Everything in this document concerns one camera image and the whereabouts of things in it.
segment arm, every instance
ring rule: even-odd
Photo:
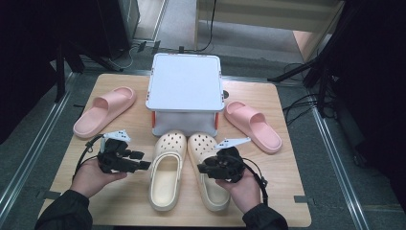
[[[71,188],[45,209],[35,229],[91,229],[89,198],[105,185],[125,177],[125,172],[103,173],[97,159],[84,162]]]
[[[260,203],[259,185],[248,170],[244,171],[237,183],[225,180],[215,182],[231,194],[237,208],[244,214],[242,220],[247,229],[287,229],[286,220],[281,214]]]

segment person's left hand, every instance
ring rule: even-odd
[[[126,172],[102,172],[98,159],[84,162],[72,182],[70,190],[76,191],[88,198],[98,193],[105,185],[126,178]]]

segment black cloth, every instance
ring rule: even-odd
[[[39,217],[35,230],[92,228],[93,219],[88,210],[89,199],[75,191],[68,190],[56,199]],[[247,229],[284,230],[284,217],[264,204],[259,204],[243,217]]]

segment white box lid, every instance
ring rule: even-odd
[[[216,56],[156,54],[146,105],[152,111],[221,111],[224,99],[220,59]]]

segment cream clog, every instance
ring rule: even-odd
[[[178,130],[164,134],[155,145],[148,199],[157,211],[169,211],[176,205],[186,149],[186,137]]]
[[[209,178],[205,173],[200,173],[197,165],[202,164],[208,157],[216,155],[217,150],[214,149],[216,144],[216,140],[204,132],[195,133],[188,141],[188,154],[192,161],[202,201],[207,209],[214,212],[228,207],[230,194],[218,186],[214,179]]]

